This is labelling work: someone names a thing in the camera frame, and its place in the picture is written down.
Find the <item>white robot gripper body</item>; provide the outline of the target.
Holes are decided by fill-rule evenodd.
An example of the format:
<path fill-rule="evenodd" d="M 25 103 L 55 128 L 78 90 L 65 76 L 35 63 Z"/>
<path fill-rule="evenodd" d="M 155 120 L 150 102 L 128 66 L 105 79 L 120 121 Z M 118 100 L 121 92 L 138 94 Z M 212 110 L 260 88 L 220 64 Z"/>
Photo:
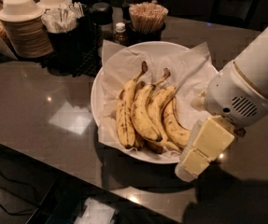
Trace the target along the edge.
<path fill-rule="evenodd" d="M 237 127 L 247 127 L 268 115 L 268 96 L 256 88 L 235 61 L 226 64 L 209 82 L 204 104 Z"/>

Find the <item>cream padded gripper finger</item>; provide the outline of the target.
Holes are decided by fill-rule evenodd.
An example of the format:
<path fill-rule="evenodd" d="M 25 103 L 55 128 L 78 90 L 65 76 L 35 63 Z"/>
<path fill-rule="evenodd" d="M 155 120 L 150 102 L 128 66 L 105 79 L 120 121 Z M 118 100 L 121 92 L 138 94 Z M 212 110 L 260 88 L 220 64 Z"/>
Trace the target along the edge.
<path fill-rule="evenodd" d="M 200 92 L 190 102 L 192 108 L 198 111 L 206 111 L 205 107 L 205 91 Z"/>
<path fill-rule="evenodd" d="M 188 145 L 179 157 L 176 176 L 186 182 L 197 179 L 234 139 L 234 126 L 222 116 L 198 121 L 191 130 Z"/>

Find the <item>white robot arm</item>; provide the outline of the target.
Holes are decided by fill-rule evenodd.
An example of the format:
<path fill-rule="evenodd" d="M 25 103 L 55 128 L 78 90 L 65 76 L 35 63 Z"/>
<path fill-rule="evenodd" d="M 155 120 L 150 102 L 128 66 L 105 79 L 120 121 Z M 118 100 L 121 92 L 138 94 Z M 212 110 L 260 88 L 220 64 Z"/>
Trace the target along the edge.
<path fill-rule="evenodd" d="M 211 116 L 194 124 L 175 169 L 186 182 L 268 115 L 268 27 L 209 81 L 201 104 Z"/>

